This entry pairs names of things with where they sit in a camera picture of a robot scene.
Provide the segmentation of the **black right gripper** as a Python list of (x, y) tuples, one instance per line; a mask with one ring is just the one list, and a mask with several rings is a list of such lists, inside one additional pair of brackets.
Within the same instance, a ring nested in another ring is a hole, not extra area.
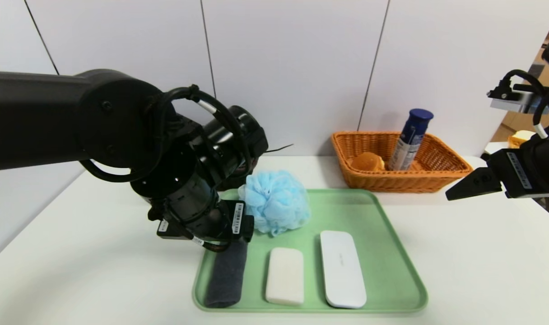
[(491, 154), (488, 167), (469, 173), (446, 190), (448, 201), (499, 193), (508, 198), (549, 197), (549, 138), (537, 135), (517, 149), (501, 149)]

